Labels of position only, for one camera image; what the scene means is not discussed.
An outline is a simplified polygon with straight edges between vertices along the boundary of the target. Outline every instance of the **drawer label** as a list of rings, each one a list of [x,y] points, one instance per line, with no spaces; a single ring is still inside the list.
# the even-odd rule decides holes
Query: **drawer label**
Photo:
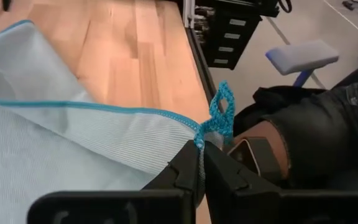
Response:
[[[230,34],[230,33],[225,33],[224,34],[224,38],[228,38],[228,39],[240,39],[240,34]]]
[[[227,63],[229,63],[229,60],[227,60],[227,59],[215,59],[214,63],[227,64]]]
[[[219,51],[222,51],[222,52],[233,52],[233,51],[234,51],[234,48],[232,48],[232,47],[219,47]]]
[[[245,26],[246,25],[246,21],[241,21],[239,19],[231,19],[229,24],[230,25],[236,25],[236,26]]]

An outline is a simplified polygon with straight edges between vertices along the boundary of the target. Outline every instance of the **blue crochet loop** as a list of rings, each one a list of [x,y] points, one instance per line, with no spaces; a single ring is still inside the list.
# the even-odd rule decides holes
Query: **blue crochet loop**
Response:
[[[222,99],[226,99],[227,108],[224,113],[221,113],[219,110],[219,102]],[[234,112],[236,106],[234,103],[233,92],[229,88],[227,81],[222,81],[219,84],[219,89],[216,92],[215,97],[211,101],[209,106],[209,114],[211,119],[202,123],[195,134],[194,142],[196,146],[203,150],[204,149],[204,136],[206,133],[218,132],[224,137],[224,143],[229,144],[233,139],[233,122],[234,122]]]

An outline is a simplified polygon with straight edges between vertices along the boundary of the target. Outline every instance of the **wooden tabletop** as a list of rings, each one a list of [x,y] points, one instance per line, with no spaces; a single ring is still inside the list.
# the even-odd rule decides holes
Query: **wooden tabletop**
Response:
[[[0,30],[30,19],[100,103],[159,108],[199,123],[208,102],[178,7],[154,0],[13,0]],[[198,223],[210,223],[206,202]]]

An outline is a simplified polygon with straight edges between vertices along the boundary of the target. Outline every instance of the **microfiber cloth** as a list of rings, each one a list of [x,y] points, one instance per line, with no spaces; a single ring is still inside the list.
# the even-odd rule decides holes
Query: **microfiber cloth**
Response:
[[[34,24],[20,21],[0,33],[0,223],[25,223],[50,192],[140,190],[197,131],[222,145],[202,127],[169,111],[95,103]]]

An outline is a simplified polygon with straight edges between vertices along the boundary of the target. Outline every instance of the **gray floor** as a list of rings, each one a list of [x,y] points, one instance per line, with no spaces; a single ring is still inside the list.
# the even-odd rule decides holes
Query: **gray floor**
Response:
[[[236,112],[253,103],[260,86],[291,85],[296,74],[281,76],[265,53],[285,45],[322,39],[338,50],[339,61],[315,71],[305,87],[331,88],[358,67],[358,7],[349,11],[342,0],[292,0],[293,12],[260,23],[235,70],[210,68],[218,86],[227,80],[236,98]]]

